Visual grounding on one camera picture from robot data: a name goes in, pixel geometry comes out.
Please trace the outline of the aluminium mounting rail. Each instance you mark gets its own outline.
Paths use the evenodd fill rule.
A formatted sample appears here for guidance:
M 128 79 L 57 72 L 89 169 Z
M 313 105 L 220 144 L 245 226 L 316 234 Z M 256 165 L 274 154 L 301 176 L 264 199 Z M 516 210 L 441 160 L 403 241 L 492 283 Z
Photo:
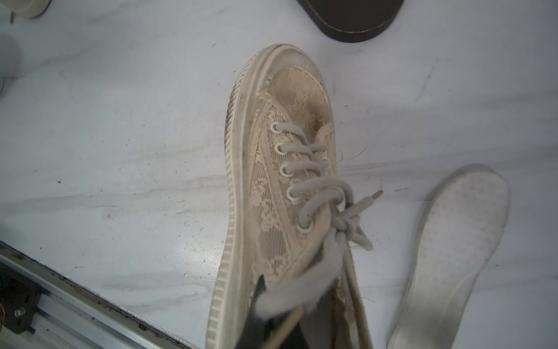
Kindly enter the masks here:
M 191 348 L 1 244 L 2 348 Z

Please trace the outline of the beige lace-up shoe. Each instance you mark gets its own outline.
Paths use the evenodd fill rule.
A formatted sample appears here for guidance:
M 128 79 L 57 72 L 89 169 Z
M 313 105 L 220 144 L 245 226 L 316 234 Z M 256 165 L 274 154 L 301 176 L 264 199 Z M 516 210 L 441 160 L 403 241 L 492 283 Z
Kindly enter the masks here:
M 31 20 L 42 16 L 51 4 L 51 0 L 0 0 L 10 10 L 10 24 L 17 16 Z

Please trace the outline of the metal jewelry stand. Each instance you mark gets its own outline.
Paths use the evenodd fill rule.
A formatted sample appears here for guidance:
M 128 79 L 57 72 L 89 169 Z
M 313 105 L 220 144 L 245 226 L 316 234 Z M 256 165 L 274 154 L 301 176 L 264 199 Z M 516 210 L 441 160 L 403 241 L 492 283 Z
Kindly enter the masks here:
M 403 0 L 299 0 L 310 19 L 338 42 L 368 41 L 397 17 Z

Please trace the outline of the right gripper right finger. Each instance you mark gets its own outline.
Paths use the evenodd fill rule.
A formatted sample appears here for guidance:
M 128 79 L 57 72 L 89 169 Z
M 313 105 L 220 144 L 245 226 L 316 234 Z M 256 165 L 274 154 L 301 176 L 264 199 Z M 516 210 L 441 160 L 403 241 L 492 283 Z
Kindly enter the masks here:
M 327 292 L 316 307 L 301 321 L 302 333 L 308 348 L 327 349 L 334 347 L 334 308 L 332 292 Z

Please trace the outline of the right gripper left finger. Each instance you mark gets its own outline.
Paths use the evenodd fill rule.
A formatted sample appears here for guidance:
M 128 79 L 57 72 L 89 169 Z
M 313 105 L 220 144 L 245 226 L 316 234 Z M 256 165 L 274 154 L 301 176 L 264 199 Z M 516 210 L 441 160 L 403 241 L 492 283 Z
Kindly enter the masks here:
M 261 348 L 272 332 L 278 330 L 286 319 L 287 313 L 280 314 L 270 320 L 262 320 L 255 315 L 255 303 L 265 290 L 264 276 L 261 275 L 257 279 L 248 316 L 235 348 Z M 299 324 L 291 331 L 281 348 L 305 348 L 305 337 Z

